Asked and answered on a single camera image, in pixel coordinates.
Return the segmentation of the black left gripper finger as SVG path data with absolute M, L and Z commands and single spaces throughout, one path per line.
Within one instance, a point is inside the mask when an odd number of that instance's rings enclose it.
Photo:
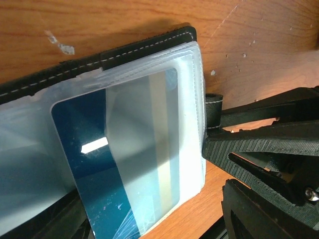
M 222 210 L 230 239 L 317 239 L 318 231 L 290 217 L 239 181 L 223 186 Z

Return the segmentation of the blue card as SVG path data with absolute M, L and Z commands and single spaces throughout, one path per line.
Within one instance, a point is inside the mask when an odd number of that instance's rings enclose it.
M 51 115 L 97 239 L 137 239 L 180 200 L 177 70 L 56 103 Z

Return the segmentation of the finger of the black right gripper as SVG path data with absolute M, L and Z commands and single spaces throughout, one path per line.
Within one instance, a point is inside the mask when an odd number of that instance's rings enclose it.
M 262 154 L 279 171 L 296 160 L 297 174 L 285 182 L 243 158 Z M 319 189 L 319 122 L 306 121 L 242 130 L 214 132 L 203 144 L 203 157 L 245 183 L 254 192 L 304 225 L 318 231 L 319 204 L 306 199 L 305 189 Z
M 319 87 L 295 88 L 254 103 L 223 110 L 221 127 L 278 118 L 281 123 L 319 119 Z

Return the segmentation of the black leather card holder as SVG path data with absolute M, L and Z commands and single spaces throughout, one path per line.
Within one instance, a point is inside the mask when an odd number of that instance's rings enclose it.
M 196 30 L 0 87 L 0 236 L 138 239 L 205 183 L 209 106 Z

